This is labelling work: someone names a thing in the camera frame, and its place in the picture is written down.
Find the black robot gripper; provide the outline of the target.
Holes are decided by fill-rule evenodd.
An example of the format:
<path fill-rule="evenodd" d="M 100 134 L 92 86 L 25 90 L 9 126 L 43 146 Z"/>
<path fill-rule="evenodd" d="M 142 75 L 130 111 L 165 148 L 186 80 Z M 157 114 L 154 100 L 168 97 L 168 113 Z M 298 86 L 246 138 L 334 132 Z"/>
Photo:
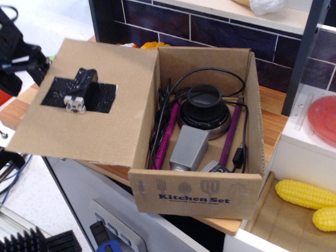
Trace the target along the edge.
<path fill-rule="evenodd" d="M 19 71 L 26 71 L 40 86 L 50 68 L 50 58 L 41 47 L 24 42 L 23 34 L 1 10 L 1 89 L 11 96 L 17 96 L 22 88 Z"/>

